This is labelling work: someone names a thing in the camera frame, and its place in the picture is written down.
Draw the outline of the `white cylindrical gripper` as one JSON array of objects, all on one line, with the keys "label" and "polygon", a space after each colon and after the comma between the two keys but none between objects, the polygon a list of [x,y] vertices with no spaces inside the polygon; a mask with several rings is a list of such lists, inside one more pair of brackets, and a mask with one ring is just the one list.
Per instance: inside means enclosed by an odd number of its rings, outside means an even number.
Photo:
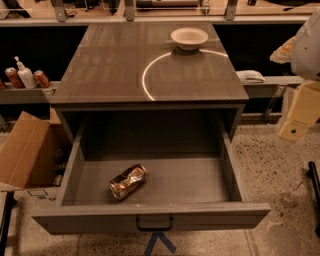
[{"label": "white cylindrical gripper", "polygon": [[[271,55],[270,60],[275,63],[288,63],[291,58],[295,38],[288,39]],[[307,81],[294,90],[293,100],[278,133],[285,141],[295,143],[306,135],[312,125],[320,118],[320,82]]]}]

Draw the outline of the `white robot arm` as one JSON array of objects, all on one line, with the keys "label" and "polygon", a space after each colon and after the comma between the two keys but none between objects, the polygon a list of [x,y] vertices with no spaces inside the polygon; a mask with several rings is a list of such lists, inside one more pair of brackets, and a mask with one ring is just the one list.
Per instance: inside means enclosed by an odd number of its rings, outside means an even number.
[{"label": "white robot arm", "polygon": [[320,9],[317,9],[296,35],[275,50],[270,60],[291,65],[301,78],[293,91],[293,99],[279,130],[279,137],[297,142],[320,118]]}]

